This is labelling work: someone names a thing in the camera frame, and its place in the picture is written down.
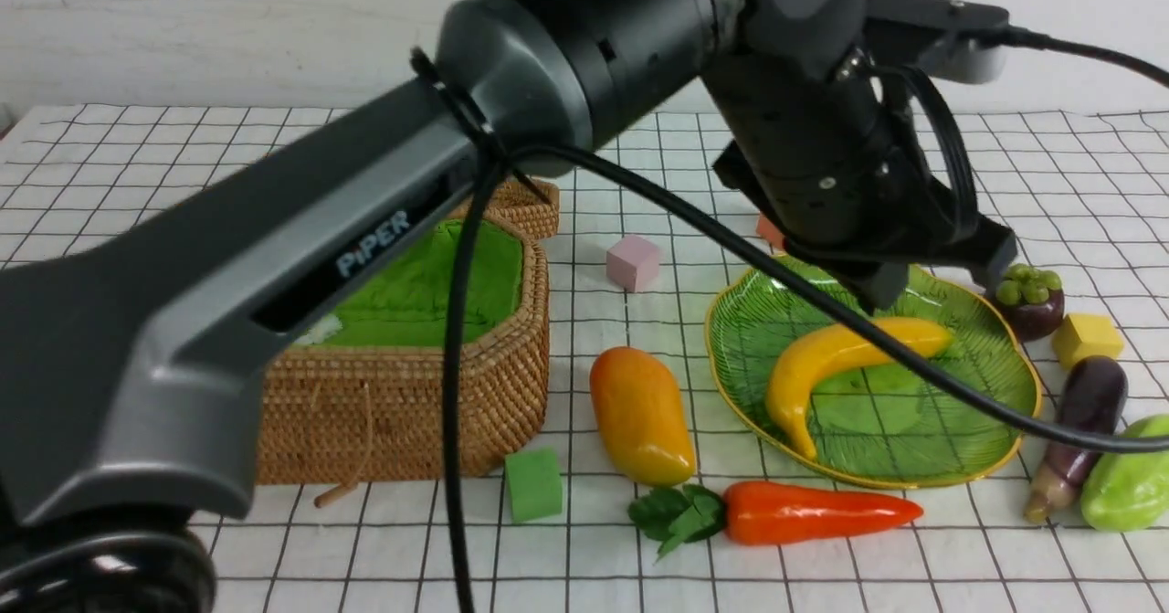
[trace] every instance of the orange cube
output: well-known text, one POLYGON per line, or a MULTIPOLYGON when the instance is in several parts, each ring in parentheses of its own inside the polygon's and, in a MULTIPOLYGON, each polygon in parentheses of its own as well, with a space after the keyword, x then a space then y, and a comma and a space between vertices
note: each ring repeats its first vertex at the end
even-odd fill
POLYGON ((759 214, 755 234, 759 234, 761 239, 770 243, 776 250, 783 249, 783 234, 780 234, 780 230, 775 228, 772 221, 767 220, 765 214, 759 214))

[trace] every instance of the green fabric lining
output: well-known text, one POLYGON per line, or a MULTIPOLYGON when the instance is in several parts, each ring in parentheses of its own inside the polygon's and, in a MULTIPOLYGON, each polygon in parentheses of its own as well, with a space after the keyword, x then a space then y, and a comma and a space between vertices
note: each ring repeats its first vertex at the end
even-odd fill
MULTIPOLYGON (((447 332, 447 301, 462 221, 440 223, 334 314, 341 330, 332 346, 438 347, 447 332)), ((519 308, 524 247, 519 239, 484 222, 479 227, 463 340, 471 343, 519 308)))

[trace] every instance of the yellow cube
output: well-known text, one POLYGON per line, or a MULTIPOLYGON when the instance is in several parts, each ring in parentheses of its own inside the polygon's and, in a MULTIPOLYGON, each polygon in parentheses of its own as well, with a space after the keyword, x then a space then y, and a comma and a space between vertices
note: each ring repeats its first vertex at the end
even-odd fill
POLYGON ((1060 366, 1071 371, 1075 363, 1090 356, 1119 358, 1125 350, 1125 338, 1107 316, 1070 314, 1052 335, 1051 347, 1060 366))

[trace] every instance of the toy carrot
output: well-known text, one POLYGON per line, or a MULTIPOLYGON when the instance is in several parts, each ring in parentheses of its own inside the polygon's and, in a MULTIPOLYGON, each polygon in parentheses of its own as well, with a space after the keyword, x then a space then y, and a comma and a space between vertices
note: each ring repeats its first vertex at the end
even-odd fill
POLYGON ((747 481, 719 496, 697 484, 657 488, 629 505, 629 518, 662 544, 658 558, 683 543, 718 532, 742 545, 787 545, 849 538, 902 526, 921 517, 920 505, 876 493, 833 491, 747 481))

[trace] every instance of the green pepper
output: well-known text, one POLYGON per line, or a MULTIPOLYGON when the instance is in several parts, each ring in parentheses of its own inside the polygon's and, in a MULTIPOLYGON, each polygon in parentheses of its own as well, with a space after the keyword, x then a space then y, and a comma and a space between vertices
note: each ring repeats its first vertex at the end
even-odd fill
MULTIPOLYGON (((1125 438, 1169 434, 1169 414, 1147 416, 1125 438)), ((1098 531, 1125 533, 1156 524, 1169 511, 1169 452, 1105 454, 1080 495, 1084 521, 1098 531)))

